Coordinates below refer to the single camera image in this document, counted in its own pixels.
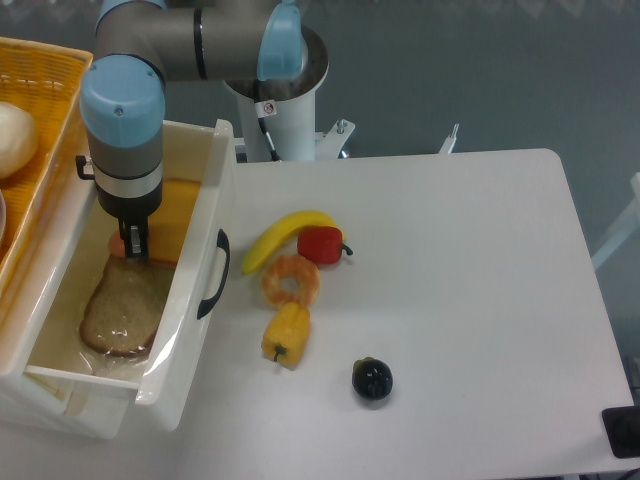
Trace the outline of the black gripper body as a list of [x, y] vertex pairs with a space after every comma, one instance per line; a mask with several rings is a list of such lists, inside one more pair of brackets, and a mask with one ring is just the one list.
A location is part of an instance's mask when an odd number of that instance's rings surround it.
[[128, 239], [128, 229], [130, 226], [132, 225], [142, 225], [147, 229], [148, 232], [148, 236], [149, 236], [149, 217], [146, 215], [125, 215], [125, 216], [119, 216], [117, 218], [118, 220], [118, 229], [119, 231], [121, 231], [126, 239]]

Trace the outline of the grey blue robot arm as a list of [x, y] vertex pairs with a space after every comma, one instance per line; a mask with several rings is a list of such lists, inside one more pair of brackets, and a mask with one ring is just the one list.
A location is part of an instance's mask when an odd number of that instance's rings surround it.
[[93, 179], [126, 257], [145, 258], [148, 219], [162, 200], [167, 83], [296, 77], [301, 14], [292, 1], [106, 1], [95, 40], [79, 100]]

